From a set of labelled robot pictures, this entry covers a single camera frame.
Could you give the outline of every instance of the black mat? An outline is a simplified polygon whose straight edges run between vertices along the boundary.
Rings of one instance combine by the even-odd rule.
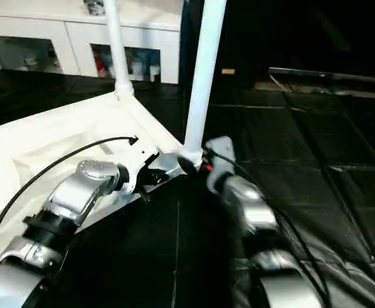
[[[112,86],[1,72],[0,124]],[[135,93],[182,138],[176,86],[136,83]],[[375,307],[375,99],[213,89],[205,140],[220,135],[233,139],[238,160],[301,231],[333,307]],[[136,201],[78,234],[54,306],[231,307],[233,246],[217,200],[200,179],[180,177],[152,204]]]

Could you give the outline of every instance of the white pole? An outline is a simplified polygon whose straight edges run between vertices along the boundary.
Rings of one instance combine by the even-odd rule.
[[[226,0],[205,0],[202,14],[189,117],[181,152],[195,166],[202,162],[202,139],[225,7]]]
[[[125,48],[122,43],[121,24],[115,0],[105,0],[105,11],[110,36],[110,52],[115,68],[115,91],[120,98],[123,94],[133,94],[134,88],[129,80]]]

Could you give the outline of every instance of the glass cabinet door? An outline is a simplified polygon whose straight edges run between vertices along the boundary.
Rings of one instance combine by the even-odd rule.
[[[109,45],[91,44],[99,77],[115,77]],[[156,49],[125,47],[129,78],[161,82],[161,52]]]
[[[62,73],[52,41],[40,38],[0,36],[0,68]]]

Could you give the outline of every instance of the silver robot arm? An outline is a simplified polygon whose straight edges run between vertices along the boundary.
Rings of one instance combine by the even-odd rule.
[[[206,146],[210,152],[235,160],[232,141],[228,137],[213,139]],[[212,163],[213,171],[207,178],[207,186],[211,192],[220,195],[234,217],[247,259],[257,269],[270,308],[322,308],[323,303],[300,269],[261,191],[235,175],[232,164],[225,159],[213,156]]]
[[[41,211],[0,256],[0,308],[34,307],[48,288],[46,273],[55,272],[67,245],[99,197],[120,190],[127,169],[111,162],[84,160],[46,200]]]

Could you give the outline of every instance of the black cable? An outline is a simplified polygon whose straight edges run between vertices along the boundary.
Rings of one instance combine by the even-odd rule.
[[[242,173],[244,173],[254,185],[260,187],[257,184],[257,180],[254,178],[254,176],[252,176],[244,167],[242,167],[241,165],[239,165],[237,162],[235,162],[234,160],[231,160],[230,158],[228,158],[228,157],[226,157],[226,156],[224,156],[222,154],[219,154],[219,153],[217,153],[217,152],[215,152],[215,151],[213,151],[211,149],[206,149],[206,151],[208,152],[208,154],[217,156],[217,157],[219,157],[219,158],[227,161],[228,163],[232,164],[234,167],[236,167]],[[322,299],[323,304],[325,305],[325,307],[330,308],[331,307],[331,300],[330,300],[329,288],[328,288],[328,286],[326,284],[326,281],[324,279],[323,272],[319,268],[319,266],[318,266],[318,264],[317,264],[314,256],[310,252],[310,250],[308,248],[308,245],[304,242],[302,236],[300,235],[299,231],[296,229],[295,225],[292,223],[292,221],[290,220],[290,218],[281,209],[279,209],[275,205],[272,205],[271,203],[269,203],[269,206],[283,220],[286,221],[286,224],[290,227],[290,229],[292,230],[293,234],[296,236],[299,244],[302,246],[302,248],[304,250],[304,253],[306,254],[306,256],[309,259],[309,261],[311,262],[311,265],[312,265],[313,269],[315,270],[315,272],[317,274],[317,277],[320,280],[320,283],[322,284],[322,287],[319,286],[319,284],[317,283],[317,281],[314,279],[314,277],[309,272],[309,270],[305,267],[305,265],[302,263],[302,261],[298,257],[296,257],[296,255],[294,257],[295,257],[298,265],[300,266],[301,270],[303,271],[303,273],[306,275],[306,277],[309,279],[309,281],[311,282],[311,284],[313,285],[313,287],[316,289],[317,293],[321,297],[321,299]]]
[[[106,139],[102,139],[102,140],[99,140],[99,141],[96,141],[96,142],[93,142],[93,143],[90,143],[86,146],[83,146],[77,150],[74,150],[73,152],[70,152],[69,154],[61,157],[60,159],[54,161],[52,164],[50,164],[48,167],[46,167],[45,169],[43,169],[41,172],[39,172],[37,175],[35,175],[33,178],[31,178],[28,183],[26,183],[25,185],[22,186],[21,189],[19,189],[19,191],[12,197],[12,199],[8,202],[8,204],[6,204],[6,206],[4,207],[4,209],[2,210],[2,212],[0,213],[0,225],[4,219],[4,217],[6,216],[6,213],[9,211],[9,209],[11,208],[11,206],[15,203],[16,199],[19,198],[21,196],[21,194],[30,186],[32,185],[36,180],[38,180],[38,178],[40,178],[42,175],[44,175],[45,173],[47,173],[50,169],[52,169],[53,167],[55,167],[57,164],[60,164],[61,162],[67,160],[68,158],[78,154],[79,152],[82,152],[82,151],[85,151],[86,149],[89,149],[93,146],[97,146],[99,144],[102,144],[102,143],[105,143],[105,142],[109,142],[109,141],[114,141],[114,140],[129,140],[129,143],[130,144],[133,144],[137,141],[137,137],[113,137],[113,138],[106,138]]]

